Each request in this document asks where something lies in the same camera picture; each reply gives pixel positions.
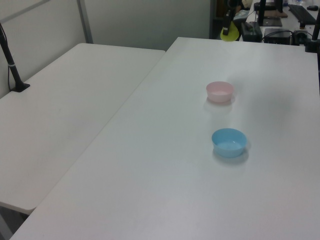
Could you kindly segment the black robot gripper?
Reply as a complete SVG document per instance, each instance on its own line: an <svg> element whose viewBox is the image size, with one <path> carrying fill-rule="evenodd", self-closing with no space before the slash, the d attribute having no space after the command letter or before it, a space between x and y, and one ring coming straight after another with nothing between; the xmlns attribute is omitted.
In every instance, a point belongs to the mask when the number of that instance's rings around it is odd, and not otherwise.
<svg viewBox="0 0 320 240"><path fill-rule="evenodd" d="M227 36L229 34L231 21L235 22L240 18L240 10L243 8L243 4L242 0L225 0L225 6L228 11L223 16L222 34Z"/></svg>

